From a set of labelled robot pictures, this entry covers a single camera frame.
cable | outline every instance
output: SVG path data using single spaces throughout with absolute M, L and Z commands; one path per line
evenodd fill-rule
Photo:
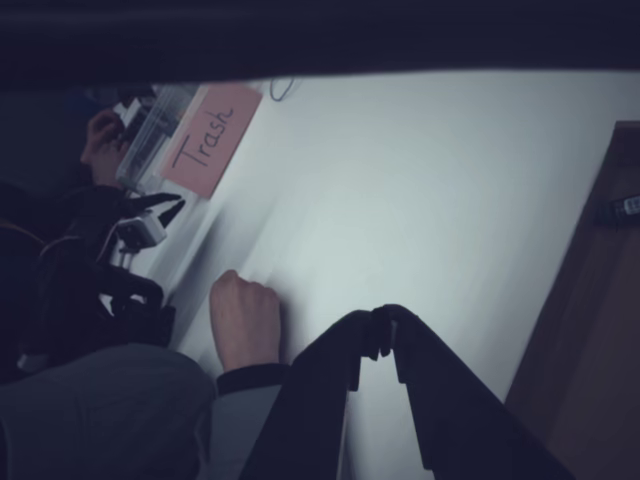
M 271 95 L 271 100 L 273 100 L 274 102 L 281 102 L 282 100 L 284 100 L 284 97 L 287 96 L 287 93 L 289 93 L 289 90 L 291 90 L 291 87 L 293 87 L 293 82 L 296 81 L 296 77 L 291 77 L 291 80 L 289 80 L 289 85 L 287 86 L 287 88 L 284 89 L 284 92 L 282 93 L 282 95 L 280 95 L 277 98 L 273 94 L 273 84 L 275 81 L 276 79 L 272 78 L 271 82 L 269 82 L 269 95 Z
M 109 233 L 107 234 L 107 238 L 104 241 L 104 245 L 102 245 L 102 249 L 100 250 L 100 253 L 96 257 L 96 263 L 99 262 L 100 259 L 102 258 L 102 255 L 104 255 L 104 252 L 107 249 L 107 246 L 109 245 L 109 240 L 111 240 L 111 236 L 113 235 L 113 232 L 116 231 L 117 227 L 118 227 L 118 223 L 114 223 L 113 227 L 111 227 L 111 230 L 109 230 Z

white table surface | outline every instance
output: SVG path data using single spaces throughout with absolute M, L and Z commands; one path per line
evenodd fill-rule
M 635 74 L 298 81 L 262 100 L 211 200 L 165 182 L 187 206 L 132 271 L 163 286 L 173 347 L 213 376 L 208 291 L 234 268 L 280 294 L 289 358 L 400 303 L 504 398 L 613 124 L 639 117 Z M 349 415 L 357 478 L 428 477 L 390 357 L 363 360 Z

pink paper label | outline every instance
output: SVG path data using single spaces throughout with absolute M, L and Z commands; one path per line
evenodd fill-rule
M 167 150 L 162 176 L 206 198 L 213 195 L 262 95 L 237 83 L 199 90 Z

plastic container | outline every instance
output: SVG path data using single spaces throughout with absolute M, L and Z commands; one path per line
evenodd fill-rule
M 166 147 L 198 89 L 198 85 L 163 85 L 142 127 L 116 172 L 122 185 L 141 195 L 155 193 Z

hand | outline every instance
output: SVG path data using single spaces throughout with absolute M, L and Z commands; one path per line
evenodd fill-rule
M 278 363 L 280 301 L 276 292 L 229 270 L 211 287 L 213 338 L 224 371 Z
M 119 143 L 117 137 L 124 130 L 120 117 L 112 110 L 103 110 L 89 121 L 87 144 L 80 162 L 91 167 L 93 183 L 122 188 L 116 181 L 116 171 L 129 145 Z

